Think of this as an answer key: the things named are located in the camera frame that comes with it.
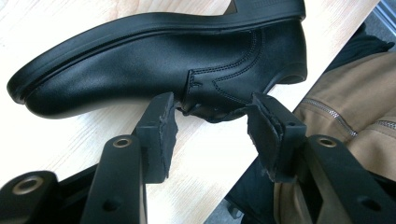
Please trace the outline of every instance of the metal zipper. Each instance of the metal zipper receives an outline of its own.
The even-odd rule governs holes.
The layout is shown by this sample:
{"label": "metal zipper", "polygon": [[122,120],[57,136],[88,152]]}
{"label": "metal zipper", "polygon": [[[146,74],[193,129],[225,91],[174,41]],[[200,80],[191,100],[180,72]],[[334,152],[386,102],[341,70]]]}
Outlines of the metal zipper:
{"label": "metal zipper", "polygon": [[343,119],[343,117],[341,117],[341,115],[339,113],[337,113],[337,111],[333,110],[332,108],[330,108],[329,106],[316,101],[316,100],[312,100],[312,99],[306,99],[304,98],[302,100],[302,103],[306,103],[309,105],[313,105],[318,109],[323,110],[324,112],[330,114],[333,118],[335,118],[340,124],[341,126],[352,136],[352,137],[356,137],[358,136],[358,133],[356,133],[355,131],[352,130],[352,128],[347,124],[347,122]]}
{"label": "metal zipper", "polygon": [[396,130],[396,123],[395,122],[391,122],[391,121],[387,121],[387,120],[379,120],[375,124],[379,124],[379,125],[388,127],[390,129]]}

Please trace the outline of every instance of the rubber sole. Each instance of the rubber sole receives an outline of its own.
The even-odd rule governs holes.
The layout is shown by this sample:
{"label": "rubber sole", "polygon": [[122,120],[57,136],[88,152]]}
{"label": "rubber sole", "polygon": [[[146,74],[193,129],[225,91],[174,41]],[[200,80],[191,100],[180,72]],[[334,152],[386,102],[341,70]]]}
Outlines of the rubber sole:
{"label": "rubber sole", "polygon": [[119,19],[76,35],[38,56],[8,82],[7,90],[18,104],[64,69],[99,52],[153,35],[218,35],[248,31],[280,21],[303,20],[303,0],[234,0],[236,12],[222,16],[147,13]]}

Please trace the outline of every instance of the tan fabric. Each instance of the tan fabric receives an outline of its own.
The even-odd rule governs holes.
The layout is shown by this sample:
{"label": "tan fabric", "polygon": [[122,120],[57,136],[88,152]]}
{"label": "tan fabric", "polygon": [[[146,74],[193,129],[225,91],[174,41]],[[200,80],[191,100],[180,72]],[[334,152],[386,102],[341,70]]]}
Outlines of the tan fabric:
{"label": "tan fabric", "polygon": [[[307,136],[326,134],[343,141],[364,168],[396,181],[396,130],[376,123],[396,123],[396,53],[381,53],[344,65],[323,75],[294,114],[307,125]],[[346,126],[357,133],[351,134]],[[297,184],[276,184],[278,223],[309,223]]]}

